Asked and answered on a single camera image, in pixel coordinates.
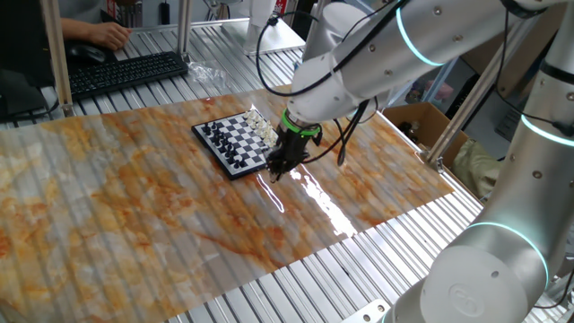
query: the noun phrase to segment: keyboard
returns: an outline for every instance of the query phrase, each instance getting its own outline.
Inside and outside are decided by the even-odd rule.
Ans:
[[[69,79],[72,99],[77,100],[185,73],[181,57],[166,52],[81,68]]]

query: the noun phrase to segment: blue led ring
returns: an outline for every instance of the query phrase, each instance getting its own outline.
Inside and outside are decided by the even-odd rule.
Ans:
[[[527,238],[524,234],[510,228],[509,226],[504,225],[504,224],[500,224],[500,223],[475,223],[466,229],[468,230],[472,227],[479,226],[479,225],[492,225],[492,226],[496,226],[496,227],[499,227],[502,229],[506,229],[506,230],[516,234],[518,237],[522,238],[522,240],[526,241],[530,245],[530,247],[532,247],[532,249],[534,249],[536,251],[536,254],[538,255],[538,257],[540,257],[540,260],[542,260],[542,264],[544,265],[544,271],[546,271],[546,286],[544,287],[544,289],[546,289],[546,287],[548,287],[548,282],[550,281],[550,274],[548,273],[548,265],[546,264],[546,259],[544,259],[542,252],[540,252],[540,250],[535,246],[535,244],[529,238]]]
[[[398,29],[401,31],[401,35],[403,36],[404,43],[408,46],[409,49],[413,52],[415,56],[417,56],[423,63],[426,63],[431,66],[443,66],[444,63],[435,63],[425,57],[421,52],[414,46],[414,44],[409,39],[409,36],[406,34],[406,30],[404,29],[403,19],[401,18],[401,8],[396,9],[396,24],[398,25]]]

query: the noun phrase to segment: white chess piece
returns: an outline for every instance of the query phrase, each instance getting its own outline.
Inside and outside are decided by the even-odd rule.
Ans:
[[[265,122],[261,121],[257,124],[257,130],[255,132],[258,136],[263,136],[265,133]]]

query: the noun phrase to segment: orange marble pattern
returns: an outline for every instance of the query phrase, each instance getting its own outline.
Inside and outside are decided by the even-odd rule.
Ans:
[[[272,184],[229,182],[190,127],[258,91],[0,133],[0,301],[30,322],[157,323],[450,193],[381,118]],[[337,135],[325,123],[325,138]]]

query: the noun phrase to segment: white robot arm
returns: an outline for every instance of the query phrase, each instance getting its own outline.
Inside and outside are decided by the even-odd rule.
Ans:
[[[561,1],[401,0],[306,61],[268,154],[277,179],[317,123],[346,116]],[[546,57],[489,204],[399,298],[384,323],[522,322],[558,271],[574,215],[574,4]]]

